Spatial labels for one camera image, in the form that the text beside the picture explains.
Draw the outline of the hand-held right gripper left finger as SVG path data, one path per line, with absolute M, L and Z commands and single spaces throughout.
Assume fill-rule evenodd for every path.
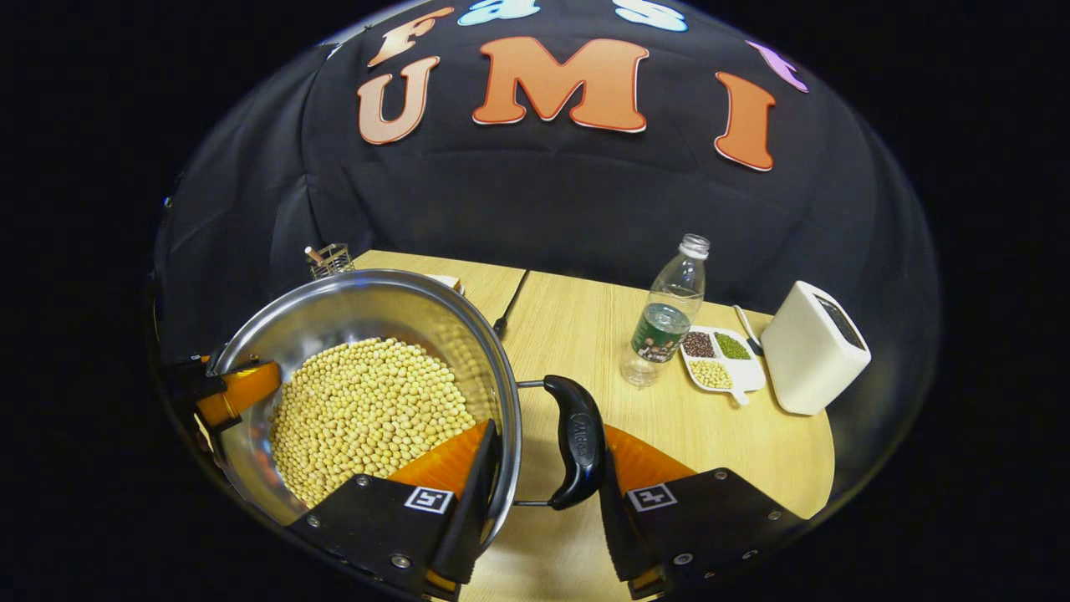
M 356 475 L 289 530 L 374 587 L 455 599 L 471 580 L 500 442 L 484 420 L 391 477 Z

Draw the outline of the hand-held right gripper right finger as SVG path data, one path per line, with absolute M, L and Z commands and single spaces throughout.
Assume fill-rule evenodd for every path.
M 737 578 L 808 522 L 727 467 L 698 472 L 605 427 L 605 542 L 635 599 L 691 595 Z

